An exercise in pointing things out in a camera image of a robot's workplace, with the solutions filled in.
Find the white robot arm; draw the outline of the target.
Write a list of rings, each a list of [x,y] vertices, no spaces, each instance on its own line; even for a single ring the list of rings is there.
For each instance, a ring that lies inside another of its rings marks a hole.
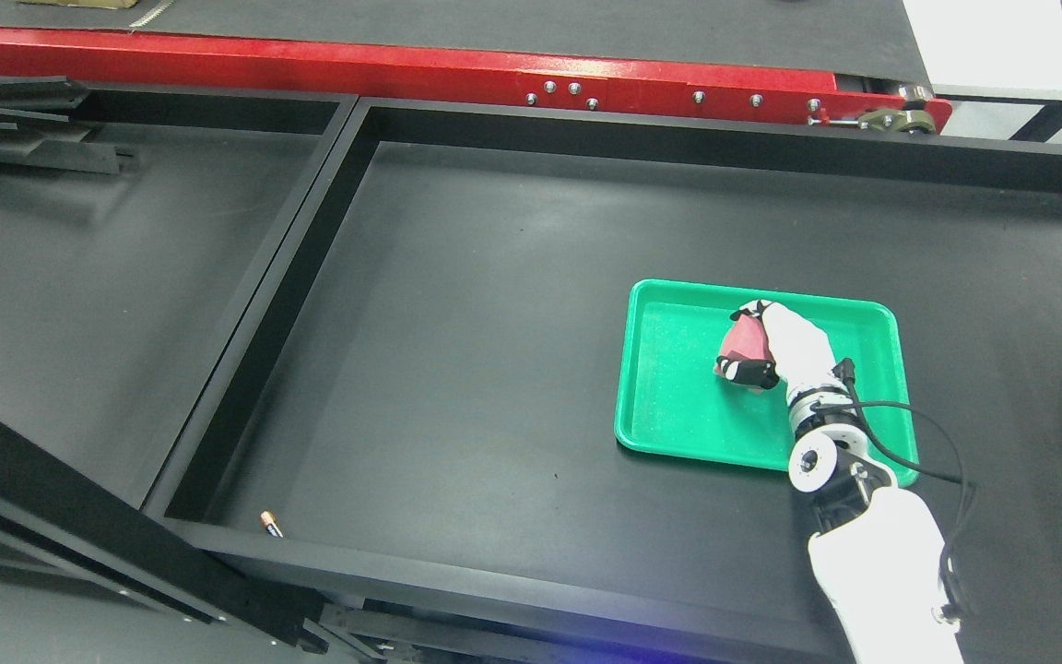
[[[791,484],[808,496],[815,580],[856,663],[961,663],[961,619],[950,605],[931,509],[901,487],[855,394],[850,362],[830,384],[791,403]]]

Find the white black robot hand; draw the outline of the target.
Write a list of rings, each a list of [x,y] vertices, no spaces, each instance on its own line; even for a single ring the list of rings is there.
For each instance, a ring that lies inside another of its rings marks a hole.
[[[837,362],[829,337],[805,316],[766,299],[746,302],[729,316],[730,321],[733,314],[754,316],[761,321],[780,377],[776,387],[785,387],[785,401],[792,403],[813,391],[843,390],[842,381],[833,372]]]

